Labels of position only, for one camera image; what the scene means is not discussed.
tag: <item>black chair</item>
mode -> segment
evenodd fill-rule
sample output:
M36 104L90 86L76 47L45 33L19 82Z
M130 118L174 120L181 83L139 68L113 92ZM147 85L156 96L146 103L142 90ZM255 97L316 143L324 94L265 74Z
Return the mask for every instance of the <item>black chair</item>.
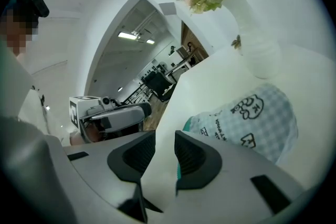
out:
M168 101L174 92L176 84L170 83L161 72L155 73L154 71L150 72L144 78L145 85L153 90L153 94L161 101ZM172 88L164 94L164 91L168 89L171 85Z

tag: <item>gold butterfly decoration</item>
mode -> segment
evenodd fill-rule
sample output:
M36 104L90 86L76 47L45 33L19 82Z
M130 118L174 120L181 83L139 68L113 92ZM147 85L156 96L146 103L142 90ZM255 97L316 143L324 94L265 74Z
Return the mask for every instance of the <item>gold butterfly decoration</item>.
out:
M237 39L235 39L234 41L232 41L231 46L233 46L235 49L238 49L238 48L241 47L240 35L237 36Z

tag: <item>fluorescent light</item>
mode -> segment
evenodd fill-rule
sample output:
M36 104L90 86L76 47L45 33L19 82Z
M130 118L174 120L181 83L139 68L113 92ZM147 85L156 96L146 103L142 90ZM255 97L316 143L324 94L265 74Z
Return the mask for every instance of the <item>fluorescent light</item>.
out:
M124 37L124 38L129 38L129 39L137 39L137 36L134 36L134 35L130 35L130 34L126 34L126 33L123 33L123 32L120 32L118 34L118 37Z

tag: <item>desk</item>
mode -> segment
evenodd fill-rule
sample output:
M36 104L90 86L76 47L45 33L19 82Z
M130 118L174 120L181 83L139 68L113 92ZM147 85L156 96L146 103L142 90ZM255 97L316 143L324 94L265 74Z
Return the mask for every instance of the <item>desk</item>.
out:
M254 77L232 47L219 50L181 75L156 130L155 155L141 179L148 200L164 210L174 199L175 130L181 130L190 116L212 111L265 82L287 95L299 129L298 141L280 167L304 188L322 181L336 138L336 64L296 45L283 45L281 50L281 72L269 80Z
M171 77L173 79L173 81L175 81L175 83L177 83L177 80L174 78L173 73L177 70L179 70L180 68L182 68L183 66L186 66L188 69L191 69L191 65L188 63L188 61L190 61L190 59L196 55L196 53L198 52L198 48L194 49L189 55L188 57L186 57L182 62L180 62L178 65L174 66L174 68L168 72L166 72L164 75L167 79L169 79L168 77Z

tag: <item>oven mitt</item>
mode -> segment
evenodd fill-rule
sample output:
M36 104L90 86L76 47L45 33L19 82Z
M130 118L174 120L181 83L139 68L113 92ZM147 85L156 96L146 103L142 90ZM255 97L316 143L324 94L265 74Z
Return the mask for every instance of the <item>oven mitt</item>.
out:
M215 111L191 117L183 130L251 148L275 164L298 138L291 103L268 83Z

